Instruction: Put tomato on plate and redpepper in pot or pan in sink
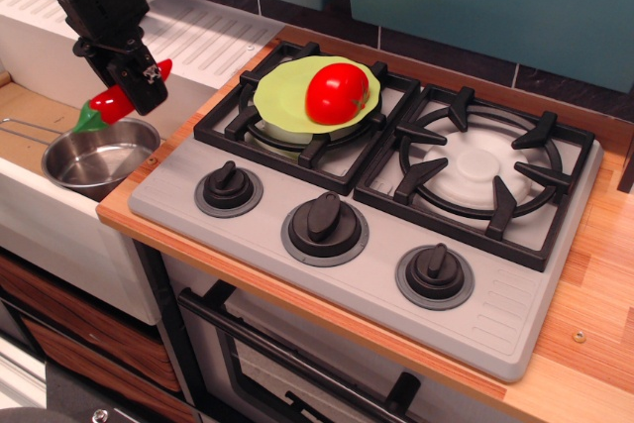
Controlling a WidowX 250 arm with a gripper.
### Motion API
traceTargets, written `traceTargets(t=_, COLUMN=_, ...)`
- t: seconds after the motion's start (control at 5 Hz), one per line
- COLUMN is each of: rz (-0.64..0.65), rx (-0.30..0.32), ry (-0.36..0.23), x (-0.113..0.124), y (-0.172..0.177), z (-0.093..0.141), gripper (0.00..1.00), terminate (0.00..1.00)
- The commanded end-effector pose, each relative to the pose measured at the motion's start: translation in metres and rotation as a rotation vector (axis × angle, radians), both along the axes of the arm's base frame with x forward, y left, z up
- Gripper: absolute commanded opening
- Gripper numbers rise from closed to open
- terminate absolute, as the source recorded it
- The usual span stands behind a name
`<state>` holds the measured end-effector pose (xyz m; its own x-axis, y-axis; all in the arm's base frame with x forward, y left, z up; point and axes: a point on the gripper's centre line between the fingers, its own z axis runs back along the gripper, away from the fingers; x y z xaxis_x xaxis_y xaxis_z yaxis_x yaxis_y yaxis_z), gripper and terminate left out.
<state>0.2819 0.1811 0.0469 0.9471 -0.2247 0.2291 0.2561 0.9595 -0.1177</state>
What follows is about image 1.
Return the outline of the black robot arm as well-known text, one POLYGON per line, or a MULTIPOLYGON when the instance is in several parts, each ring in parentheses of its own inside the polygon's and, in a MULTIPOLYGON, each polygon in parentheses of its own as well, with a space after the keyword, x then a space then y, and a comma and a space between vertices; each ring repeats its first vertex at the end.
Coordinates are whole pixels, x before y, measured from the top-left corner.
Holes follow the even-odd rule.
POLYGON ((143 43, 147 0, 56 0, 76 32, 73 53, 108 87, 119 86, 145 116, 167 98, 159 66, 143 43))

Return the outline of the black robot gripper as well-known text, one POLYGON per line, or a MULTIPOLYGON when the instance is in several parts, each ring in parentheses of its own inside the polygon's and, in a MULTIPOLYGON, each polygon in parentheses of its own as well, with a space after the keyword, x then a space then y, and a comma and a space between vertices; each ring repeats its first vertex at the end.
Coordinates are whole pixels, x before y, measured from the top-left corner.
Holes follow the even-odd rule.
POLYGON ((156 62, 143 44, 146 0, 57 1, 77 34, 73 52, 107 87, 117 84, 141 116, 167 99, 168 60, 156 62))

